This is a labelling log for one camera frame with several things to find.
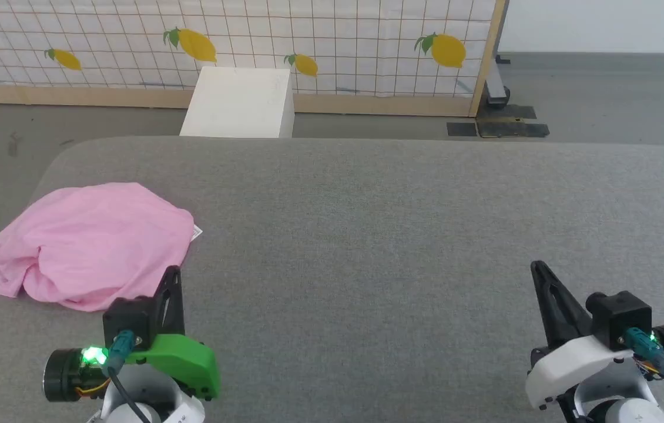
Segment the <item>white partition board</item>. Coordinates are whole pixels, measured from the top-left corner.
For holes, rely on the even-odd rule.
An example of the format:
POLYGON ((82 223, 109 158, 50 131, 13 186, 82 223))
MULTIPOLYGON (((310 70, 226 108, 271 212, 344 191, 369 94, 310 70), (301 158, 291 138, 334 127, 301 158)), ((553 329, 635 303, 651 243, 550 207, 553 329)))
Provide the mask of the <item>white partition board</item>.
POLYGON ((509 0, 499 50, 664 53, 664 0, 509 0))

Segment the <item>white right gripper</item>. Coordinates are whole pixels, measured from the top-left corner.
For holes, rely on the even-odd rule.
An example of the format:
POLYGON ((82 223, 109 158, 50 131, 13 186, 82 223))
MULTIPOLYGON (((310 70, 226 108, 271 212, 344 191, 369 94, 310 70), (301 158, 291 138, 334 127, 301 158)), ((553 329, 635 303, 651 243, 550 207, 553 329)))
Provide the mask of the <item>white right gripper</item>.
POLYGON ((592 317, 542 260, 530 265, 546 334, 525 381, 531 407, 563 411, 660 411, 650 380, 664 380, 664 327, 631 328, 612 351, 591 332, 592 317))

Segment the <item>lemon print partition screen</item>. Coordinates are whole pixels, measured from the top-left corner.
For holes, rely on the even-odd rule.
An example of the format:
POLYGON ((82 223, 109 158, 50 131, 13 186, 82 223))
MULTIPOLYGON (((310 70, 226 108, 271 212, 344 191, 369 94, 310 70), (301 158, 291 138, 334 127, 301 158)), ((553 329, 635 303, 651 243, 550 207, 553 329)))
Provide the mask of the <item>lemon print partition screen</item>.
POLYGON ((0 0, 0 103, 185 108, 282 69, 303 113, 474 117, 509 0, 0 0))

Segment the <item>white box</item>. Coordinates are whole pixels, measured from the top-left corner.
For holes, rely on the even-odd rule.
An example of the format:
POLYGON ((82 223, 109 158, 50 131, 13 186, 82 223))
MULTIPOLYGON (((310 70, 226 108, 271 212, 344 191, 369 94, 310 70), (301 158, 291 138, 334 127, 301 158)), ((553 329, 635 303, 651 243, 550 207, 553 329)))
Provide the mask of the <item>white box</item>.
POLYGON ((294 118, 289 70, 204 67, 179 135, 289 139, 294 118))

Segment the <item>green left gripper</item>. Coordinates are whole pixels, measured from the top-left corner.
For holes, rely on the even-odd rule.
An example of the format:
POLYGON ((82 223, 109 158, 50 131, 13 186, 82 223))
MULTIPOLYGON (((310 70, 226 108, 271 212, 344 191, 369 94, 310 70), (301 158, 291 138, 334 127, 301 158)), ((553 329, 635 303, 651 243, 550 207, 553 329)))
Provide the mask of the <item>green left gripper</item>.
POLYGON ((150 365, 170 377, 182 391, 211 401, 221 393, 221 375, 211 348, 185 335, 182 273, 170 266, 163 273, 153 297, 154 342, 146 351, 134 351, 114 341, 112 347, 57 349, 44 369, 44 396, 50 402, 76 402, 82 397, 101 399, 123 372, 150 365))

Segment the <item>pink garment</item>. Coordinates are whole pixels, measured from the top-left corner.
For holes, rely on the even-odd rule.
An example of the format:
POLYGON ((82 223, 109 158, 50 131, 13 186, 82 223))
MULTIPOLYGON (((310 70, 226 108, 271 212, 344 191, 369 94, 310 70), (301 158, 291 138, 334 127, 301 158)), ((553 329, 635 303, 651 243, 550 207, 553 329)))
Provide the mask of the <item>pink garment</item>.
POLYGON ((58 189, 0 232, 0 295, 78 311, 151 297, 201 232, 189 211, 141 184, 58 189))

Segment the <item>grey metal caster stand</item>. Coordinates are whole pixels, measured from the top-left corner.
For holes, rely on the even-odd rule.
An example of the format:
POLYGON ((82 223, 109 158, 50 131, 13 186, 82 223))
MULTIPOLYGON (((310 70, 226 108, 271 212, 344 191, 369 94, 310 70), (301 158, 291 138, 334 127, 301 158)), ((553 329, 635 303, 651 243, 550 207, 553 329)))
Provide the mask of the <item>grey metal caster stand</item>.
POLYGON ((499 65, 510 63, 509 59, 504 59, 499 54, 494 56, 494 61, 491 62, 485 81, 485 104, 487 107, 502 109, 508 105, 511 91, 503 83, 499 65))

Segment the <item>large black floor mat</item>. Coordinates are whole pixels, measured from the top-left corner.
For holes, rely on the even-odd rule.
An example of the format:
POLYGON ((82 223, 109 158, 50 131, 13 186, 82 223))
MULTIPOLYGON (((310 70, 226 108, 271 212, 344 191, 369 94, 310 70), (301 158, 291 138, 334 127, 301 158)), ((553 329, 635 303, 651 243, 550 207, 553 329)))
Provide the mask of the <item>large black floor mat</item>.
POLYGON ((549 126, 537 121, 531 105, 506 105, 504 108, 484 107, 475 117, 481 137, 548 137, 549 126))

